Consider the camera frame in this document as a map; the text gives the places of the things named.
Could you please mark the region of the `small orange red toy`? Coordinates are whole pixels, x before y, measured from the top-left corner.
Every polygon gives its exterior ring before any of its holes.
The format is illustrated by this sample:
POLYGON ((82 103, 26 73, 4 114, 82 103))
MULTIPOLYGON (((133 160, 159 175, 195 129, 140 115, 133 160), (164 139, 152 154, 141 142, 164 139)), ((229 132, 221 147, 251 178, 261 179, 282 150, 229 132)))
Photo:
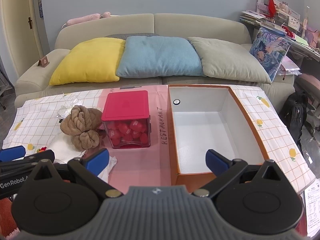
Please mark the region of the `small orange red toy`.
POLYGON ((46 147, 42 147, 42 148, 39 148, 39 149, 37 149, 37 153, 40 153, 40 152, 43 152, 43 151, 46 151, 47 150, 47 148, 46 147))

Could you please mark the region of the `white towel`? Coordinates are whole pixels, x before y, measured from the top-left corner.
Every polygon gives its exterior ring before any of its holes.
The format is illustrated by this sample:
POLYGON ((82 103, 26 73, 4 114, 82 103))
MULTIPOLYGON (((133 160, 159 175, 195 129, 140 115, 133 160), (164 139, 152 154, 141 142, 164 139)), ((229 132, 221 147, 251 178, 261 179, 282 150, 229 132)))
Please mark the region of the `white towel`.
MULTIPOLYGON (((54 152, 55 162, 60 164, 66 164, 69 160, 76 157, 84 157, 86 154, 86 151, 76 150, 75 146, 71 143, 71 137, 64 133, 56 135, 47 148, 54 152)), ((108 183, 109 174, 116 163, 116 157, 110 157, 108 165, 98 174, 98 177, 108 183)))

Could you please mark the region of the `brown knotted rope toy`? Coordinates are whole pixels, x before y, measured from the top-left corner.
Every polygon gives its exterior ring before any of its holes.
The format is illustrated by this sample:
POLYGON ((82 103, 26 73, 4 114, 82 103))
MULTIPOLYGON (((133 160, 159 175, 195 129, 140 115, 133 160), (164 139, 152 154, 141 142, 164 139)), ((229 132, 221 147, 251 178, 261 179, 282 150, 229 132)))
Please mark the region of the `brown knotted rope toy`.
POLYGON ((71 142, 78 151, 96 148, 100 143, 97 129, 102 121, 102 112, 95 108, 75 105, 71 113, 60 124, 61 131, 71 136, 71 142))

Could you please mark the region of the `rust red sponge cloth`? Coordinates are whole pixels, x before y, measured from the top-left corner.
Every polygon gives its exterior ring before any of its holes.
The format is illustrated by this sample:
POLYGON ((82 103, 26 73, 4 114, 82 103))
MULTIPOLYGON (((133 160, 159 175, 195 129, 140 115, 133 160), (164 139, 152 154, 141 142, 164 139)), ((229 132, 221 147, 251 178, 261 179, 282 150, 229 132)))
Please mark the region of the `rust red sponge cloth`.
POLYGON ((0 201, 0 215, 1 215, 1 234, 3 236, 8 236, 16 228, 16 222, 11 214, 12 202, 8 198, 1 199, 0 201))

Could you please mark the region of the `cellophane white bundle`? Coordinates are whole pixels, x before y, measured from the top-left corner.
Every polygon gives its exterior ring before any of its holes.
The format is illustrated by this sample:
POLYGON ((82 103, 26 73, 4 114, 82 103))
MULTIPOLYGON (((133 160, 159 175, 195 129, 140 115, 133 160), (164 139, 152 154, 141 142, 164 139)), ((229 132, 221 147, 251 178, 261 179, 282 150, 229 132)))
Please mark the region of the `cellophane white bundle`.
POLYGON ((74 103, 72 101, 66 101, 62 104, 62 106, 57 111, 57 117, 59 119, 65 119, 70 113, 72 108, 74 107, 74 103))

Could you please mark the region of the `checked fruit print tablecloth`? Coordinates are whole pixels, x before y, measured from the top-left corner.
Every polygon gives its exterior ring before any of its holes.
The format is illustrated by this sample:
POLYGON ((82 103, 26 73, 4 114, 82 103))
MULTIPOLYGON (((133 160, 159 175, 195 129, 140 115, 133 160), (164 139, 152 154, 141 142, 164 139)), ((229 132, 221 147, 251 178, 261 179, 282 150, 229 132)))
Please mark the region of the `checked fruit print tablecloth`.
MULTIPOLYGON (((230 85, 229 87, 235 91, 255 125, 268 153, 268 159, 277 163, 296 192, 303 192, 314 182, 315 175, 264 91, 253 86, 230 85)), ((87 90, 28 100, 17 110, 14 124, 4 139, 3 147, 24 146, 28 155, 34 154, 39 148, 47 148, 54 137, 62 133, 57 111, 64 102, 72 101, 74 105, 103 110, 108 94, 126 91, 132 90, 120 88, 87 90)))

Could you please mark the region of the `black backpack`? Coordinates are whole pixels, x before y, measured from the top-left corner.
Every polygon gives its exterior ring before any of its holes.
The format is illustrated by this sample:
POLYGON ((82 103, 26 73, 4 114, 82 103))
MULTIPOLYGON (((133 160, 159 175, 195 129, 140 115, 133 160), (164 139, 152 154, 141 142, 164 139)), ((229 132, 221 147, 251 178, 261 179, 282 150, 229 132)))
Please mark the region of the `black backpack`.
POLYGON ((301 147, 302 128, 307 118, 308 97, 304 91, 291 94, 285 101, 279 116, 298 147, 301 147))

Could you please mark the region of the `small brown card stand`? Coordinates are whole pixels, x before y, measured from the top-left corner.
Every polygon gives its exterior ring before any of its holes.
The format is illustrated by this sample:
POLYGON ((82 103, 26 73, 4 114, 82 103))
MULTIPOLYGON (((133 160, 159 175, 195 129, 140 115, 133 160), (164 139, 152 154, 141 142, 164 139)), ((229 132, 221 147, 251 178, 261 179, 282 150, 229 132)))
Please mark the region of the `small brown card stand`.
POLYGON ((39 67, 45 68, 48 64, 49 64, 48 58, 47 58, 47 56, 44 56, 43 58, 41 58, 41 59, 38 61, 38 64, 37 64, 37 65, 38 65, 39 67))

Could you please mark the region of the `orange white cardboard box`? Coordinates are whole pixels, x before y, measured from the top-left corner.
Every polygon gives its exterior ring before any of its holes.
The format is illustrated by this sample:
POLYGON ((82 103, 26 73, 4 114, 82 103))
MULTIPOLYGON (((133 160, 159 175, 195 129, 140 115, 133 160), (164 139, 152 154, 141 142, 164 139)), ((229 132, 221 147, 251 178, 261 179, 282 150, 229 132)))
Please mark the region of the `orange white cardboard box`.
POLYGON ((257 129, 234 90, 217 85, 169 85, 168 137, 172 185, 188 192, 213 180, 206 152, 257 165, 268 159, 257 129))

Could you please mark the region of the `pink restaurant mat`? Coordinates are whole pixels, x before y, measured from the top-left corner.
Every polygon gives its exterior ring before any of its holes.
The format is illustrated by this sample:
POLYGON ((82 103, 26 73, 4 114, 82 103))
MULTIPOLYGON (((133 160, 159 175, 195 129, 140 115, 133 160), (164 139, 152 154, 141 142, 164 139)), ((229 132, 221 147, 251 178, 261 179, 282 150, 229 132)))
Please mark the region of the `pink restaurant mat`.
POLYGON ((168 86, 143 86, 131 90, 148 91, 151 146, 113 149, 106 133, 102 132, 100 146, 107 148, 110 156, 117 159, 109 174, 108 183, 123 193, 127 192, 130 186, 170 186, 168 86))

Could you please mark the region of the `beige fabric sofa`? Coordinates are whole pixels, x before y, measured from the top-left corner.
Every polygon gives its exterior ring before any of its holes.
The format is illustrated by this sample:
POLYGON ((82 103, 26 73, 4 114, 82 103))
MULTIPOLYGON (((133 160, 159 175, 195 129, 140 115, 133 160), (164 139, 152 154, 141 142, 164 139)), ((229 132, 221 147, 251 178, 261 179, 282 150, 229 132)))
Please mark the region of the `beige fabric sofa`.
POLYGON ((260 87, 280 110, 295 79, 268 74, 251 47, 244 24, 216 17, 136 14, 78 23, 59 32, 46 67, 35 63, 18 79, 15 107, 103 88, 226 84, 260 87))

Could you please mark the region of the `wooden door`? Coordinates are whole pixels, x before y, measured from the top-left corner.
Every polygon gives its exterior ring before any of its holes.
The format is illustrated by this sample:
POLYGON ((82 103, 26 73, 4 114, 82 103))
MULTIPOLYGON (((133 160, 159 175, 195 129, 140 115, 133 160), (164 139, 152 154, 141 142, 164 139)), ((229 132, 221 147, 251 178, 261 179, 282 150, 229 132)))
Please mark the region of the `wooden door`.
POLYGON ((1 0, 1 21, 13 68, 20 77, 43 56, 33 0, 1 0))

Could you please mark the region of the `grey-green cushion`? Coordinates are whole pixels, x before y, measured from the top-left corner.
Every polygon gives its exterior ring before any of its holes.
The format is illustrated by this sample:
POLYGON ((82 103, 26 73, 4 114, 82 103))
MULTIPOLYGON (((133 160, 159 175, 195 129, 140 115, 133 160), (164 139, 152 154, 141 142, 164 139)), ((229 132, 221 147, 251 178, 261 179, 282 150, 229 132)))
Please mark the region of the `grey-green cushion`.
POLYGON ((214 38, 189 37, 205 76, 217 79, 271 83, 259 61, 243 46, 214 38))

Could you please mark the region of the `blue anime print cushion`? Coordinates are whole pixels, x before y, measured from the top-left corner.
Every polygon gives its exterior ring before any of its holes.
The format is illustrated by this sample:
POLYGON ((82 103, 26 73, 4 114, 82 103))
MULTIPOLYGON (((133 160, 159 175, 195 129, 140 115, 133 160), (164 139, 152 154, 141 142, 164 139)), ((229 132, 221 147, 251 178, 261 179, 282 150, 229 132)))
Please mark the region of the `blue anime print cushion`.
POLYGON ((273 81, 290 46, 290 42, 283 36, 260 27, 249 52, 259 61, 273 81))

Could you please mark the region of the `cluttered desk shelf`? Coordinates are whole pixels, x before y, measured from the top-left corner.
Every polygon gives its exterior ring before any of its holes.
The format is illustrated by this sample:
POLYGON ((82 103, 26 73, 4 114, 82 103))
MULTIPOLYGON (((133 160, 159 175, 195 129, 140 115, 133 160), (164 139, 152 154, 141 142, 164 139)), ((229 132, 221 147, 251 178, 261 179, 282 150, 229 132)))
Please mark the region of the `cluttered desk shelf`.
POLYGON ((257 0, 255 11, 242 11, 240 21, 256 29, 267 28, 287 38, 291 43, 291 54, 300 61, 306 58, 319 62, 319 51, 304 39, 306 23, 300 20, 300 14, 292 10, 287 3, 257 0))

